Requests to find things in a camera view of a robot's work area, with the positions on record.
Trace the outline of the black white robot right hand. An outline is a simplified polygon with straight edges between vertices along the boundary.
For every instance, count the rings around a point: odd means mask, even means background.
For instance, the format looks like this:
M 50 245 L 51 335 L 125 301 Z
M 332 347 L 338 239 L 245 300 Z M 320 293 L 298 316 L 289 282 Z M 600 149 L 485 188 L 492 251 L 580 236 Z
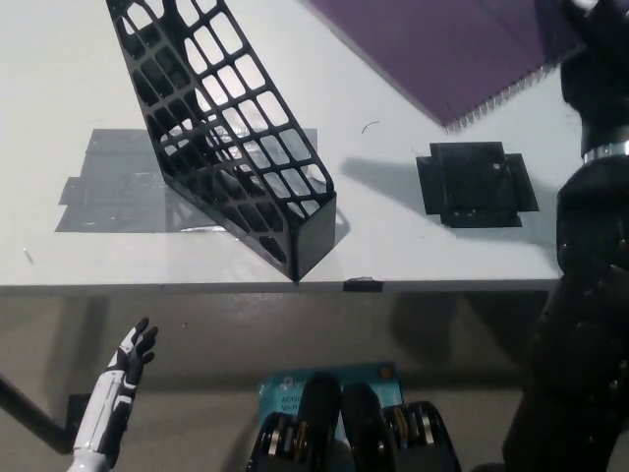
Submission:
M 564 101 L 581 119 L 581 153 L 628 141 L 628 3 L 561 1 L 583 48 L 560 68 Z

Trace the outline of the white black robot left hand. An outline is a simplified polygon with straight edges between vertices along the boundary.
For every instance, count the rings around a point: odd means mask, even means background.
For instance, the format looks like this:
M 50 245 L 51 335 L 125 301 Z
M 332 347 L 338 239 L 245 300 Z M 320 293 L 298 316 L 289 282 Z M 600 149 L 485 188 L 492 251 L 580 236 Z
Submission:
M 157 334 L 158 328 L 143 318 L 121 341 L 92 390 L 73 452 L 94 453 L 109 468 L 115 465 L 144 367 L 154 358 Z

